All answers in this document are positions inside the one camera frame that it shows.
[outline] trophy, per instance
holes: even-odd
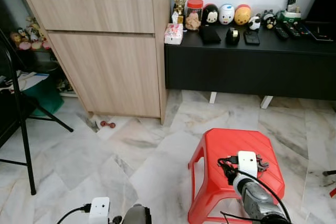
[[[186,0],[174,0],[175,6],[174,6],[173,20],[175,20],[176,23],[178,24],[183,24],[185,1]]]

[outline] marble floor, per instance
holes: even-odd
[[[187,169],[202,134],[214,127],[256,130],[268,136],[286,183],[293,223],[336,223],[336,199],[329,191],[336,176],[336,114],[327,101],[275,97],[266,110],[255,95],[172,90],[163,125],[157,119],[98,116],[88,119],[75,98],[56,113],[75,129],[27,120],[37,194],[30,195],[24,167],[0,163],[0,223],[54,224],[72,208],[108,196],[110,218],[136,202],[150,207],[153,223],[187,224],[191,175]],[[114,129],[99,122],[114,122]],[[20,131],[0,148],[0,158],[24,160]],[[204,164],[196,165],[196,187]],[[223,210],[244,215],[239,200],[223,200]],[[63,223],[88,223],[75,213]]]

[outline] wooden cabinet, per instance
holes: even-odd
[[[27,0],[84,108],[165,116],[170,0]]]
[[[155,39],[49,33],[89,111],[160,117]]]

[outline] black wallet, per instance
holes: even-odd
[[[220,43],[221,41],[216,30],[211,26],[201,26],[198,33],[204,44]]]

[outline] tissue box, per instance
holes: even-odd
[[[171,24],[167,25],[167,29],[164,32],[164,43],[179,45],[183,39],[183,25],[182,24]]]

